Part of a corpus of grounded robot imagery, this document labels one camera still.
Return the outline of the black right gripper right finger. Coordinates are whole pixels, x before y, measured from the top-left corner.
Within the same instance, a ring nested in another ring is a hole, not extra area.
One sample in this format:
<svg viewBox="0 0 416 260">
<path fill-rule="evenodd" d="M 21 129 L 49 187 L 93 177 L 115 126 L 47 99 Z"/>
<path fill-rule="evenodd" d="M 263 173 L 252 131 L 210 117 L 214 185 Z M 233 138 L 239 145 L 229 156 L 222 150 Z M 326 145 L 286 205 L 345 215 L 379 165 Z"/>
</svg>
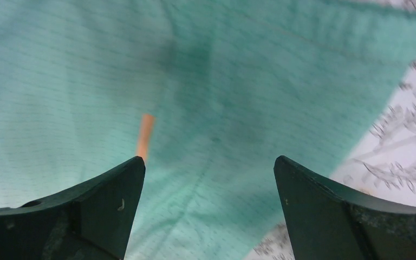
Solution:
<svg viewBox="0 0 416 260">
<path fill-rule="evenodd" d="M 416 259 L 416 207 L 362 193 L 285 156 L 274 174 L 296 259 Z"/>
</svg>

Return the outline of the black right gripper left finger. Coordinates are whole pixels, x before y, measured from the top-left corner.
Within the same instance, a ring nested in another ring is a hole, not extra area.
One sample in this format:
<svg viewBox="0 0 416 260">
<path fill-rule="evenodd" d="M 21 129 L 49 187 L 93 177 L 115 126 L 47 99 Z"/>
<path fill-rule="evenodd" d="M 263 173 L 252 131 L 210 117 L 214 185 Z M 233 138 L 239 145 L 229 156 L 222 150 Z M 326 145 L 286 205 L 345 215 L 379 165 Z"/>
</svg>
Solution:
<svg viewBox="0 0 416 260">
<path fill-rule="evenodd" d="M 0 208 L 0 259 L 124 259 L 145 177 L 134 157 L 21 207 Z"/>
</svg>

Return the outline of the orange and teal jacket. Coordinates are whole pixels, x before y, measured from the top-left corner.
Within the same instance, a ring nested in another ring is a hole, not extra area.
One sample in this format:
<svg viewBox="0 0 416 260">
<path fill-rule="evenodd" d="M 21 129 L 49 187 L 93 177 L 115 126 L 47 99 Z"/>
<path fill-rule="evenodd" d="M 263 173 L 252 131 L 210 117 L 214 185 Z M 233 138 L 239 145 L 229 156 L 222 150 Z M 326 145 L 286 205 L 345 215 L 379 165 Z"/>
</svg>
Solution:
<svg viewBox="0 0 416 260">
<path fill-rule="evenodd" d="M 353 1 L 0 1 L 0 208 L 135 155 L 127 259 L 241 259 L 273 166 L 327 176 L 416 59 L 416 12 Z"/>
</svg>

